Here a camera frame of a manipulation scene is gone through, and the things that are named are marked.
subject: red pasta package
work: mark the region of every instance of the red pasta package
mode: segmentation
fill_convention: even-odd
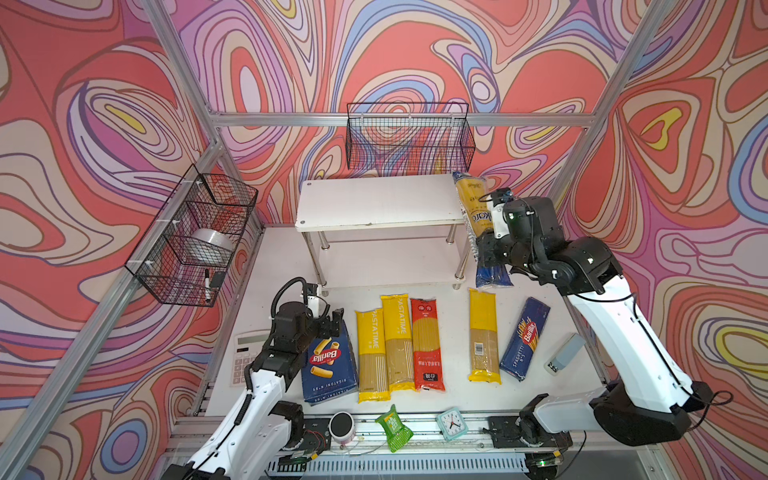
[[[413,322],[413,373],[416,390],[442,390],[440,332],[437,326],[437,302],[411,298]]]

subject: psychedelic pattern backdrop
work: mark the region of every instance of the psychedelic pattern backdrop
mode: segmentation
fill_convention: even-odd
[[[0,2],[0,441],[207,144],[138,3]],[[214,308],[136,295],[25,478],[149,476],[253,240]]]
[[[664,445],[682,478],[768,478],[767,78],[768,3],[678,2],[564,204],[680,366],[735,395]]]
[[[463,100],[474,112],[530,113],[592,111],[646,8],[643,0],[513,5],[190,0],[169,12],[216,111],[344,112],[351,101]],[[293,222],[304,180],[376,174],[346,168],[345,133],[222,131],[247,181],[263,192],[258,209],[267,223]],[[474,133],[470,171],[524,193],[547,190],[578,135],[563,127]]]

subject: spaghetti box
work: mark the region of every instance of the spaghetti box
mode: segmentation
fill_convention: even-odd
[[[306,351],[306,364],[301,369],[304,401],[310,405],[357,391],[355,353],[346,323],[341,321],[341,335],[315,339]]]
[[[523,306],[518,326],[512,333],[507,351],[504,352],[499,366],[502,370],[511,373],[517,380],[523,381],[531,365],[531,357],[536,351],[538,337],[544,330],[547,322],[549,307],[535,298],[529,297]]]

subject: calculator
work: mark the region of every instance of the calculator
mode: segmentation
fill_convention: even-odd
[[[264,342],[269,336],[269,330],[254,330],[253,332],[241,333],[233,338],[235,352],[232,359],[230,386],[245,385],[243,370],[261,353]]]

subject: black wire mesh basket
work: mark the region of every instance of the black wire mesh basket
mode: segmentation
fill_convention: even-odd
[[[139,267],[128,269],[160,303],[213,306],[258,193],[227,175],[198,173]]]
[[[465,102],[346,106],[346,166],[380,176],[466,172],[475,154]]]

